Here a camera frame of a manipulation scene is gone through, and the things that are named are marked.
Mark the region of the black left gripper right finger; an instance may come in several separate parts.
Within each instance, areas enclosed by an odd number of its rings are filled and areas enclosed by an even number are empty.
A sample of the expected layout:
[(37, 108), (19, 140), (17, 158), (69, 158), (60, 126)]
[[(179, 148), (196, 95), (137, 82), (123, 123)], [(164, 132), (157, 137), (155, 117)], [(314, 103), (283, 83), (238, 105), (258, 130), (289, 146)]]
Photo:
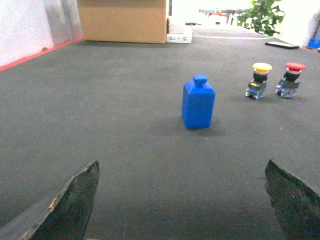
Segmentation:
[(304, 183), (273, 159), (265, 168), (265, 190), (287, 240), (320, 238), (320, 190)]

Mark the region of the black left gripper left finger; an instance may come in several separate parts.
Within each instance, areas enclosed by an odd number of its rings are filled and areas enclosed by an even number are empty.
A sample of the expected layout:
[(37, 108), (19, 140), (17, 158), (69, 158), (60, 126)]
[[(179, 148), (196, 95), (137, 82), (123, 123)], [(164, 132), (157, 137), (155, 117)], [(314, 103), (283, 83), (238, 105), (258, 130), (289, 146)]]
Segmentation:
[(83, 240), (100, 177), (97, 160), (0, 229), (2, 240)]

